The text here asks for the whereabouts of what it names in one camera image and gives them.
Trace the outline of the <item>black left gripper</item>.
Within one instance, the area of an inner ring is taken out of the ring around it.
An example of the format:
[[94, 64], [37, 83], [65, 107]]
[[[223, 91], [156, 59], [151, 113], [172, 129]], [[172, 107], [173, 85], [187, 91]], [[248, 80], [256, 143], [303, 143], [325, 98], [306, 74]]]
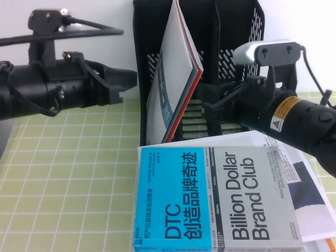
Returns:
[[122, 92], [137, 83], [138, 74], [133, 70], [85, 59], [63, 59], [47, 69], [46, 90], [59, 108], [87, 108], [122, 103]]

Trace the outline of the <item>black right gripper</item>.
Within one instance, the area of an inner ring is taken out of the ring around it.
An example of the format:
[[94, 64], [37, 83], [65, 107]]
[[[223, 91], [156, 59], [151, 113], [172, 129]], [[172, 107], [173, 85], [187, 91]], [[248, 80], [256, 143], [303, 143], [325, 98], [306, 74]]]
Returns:
[[[223, 134], [221, 121], [239, 123], [260, 132], [274, 132], [271, 120], [279, 97], [274, 77], [252, 76], [243, 82], [229, 81], [222, 85], [199, 83], [196, 96], [203, 103], [209, 137]], [[218, 101], [219, 113], [210, 104]]]

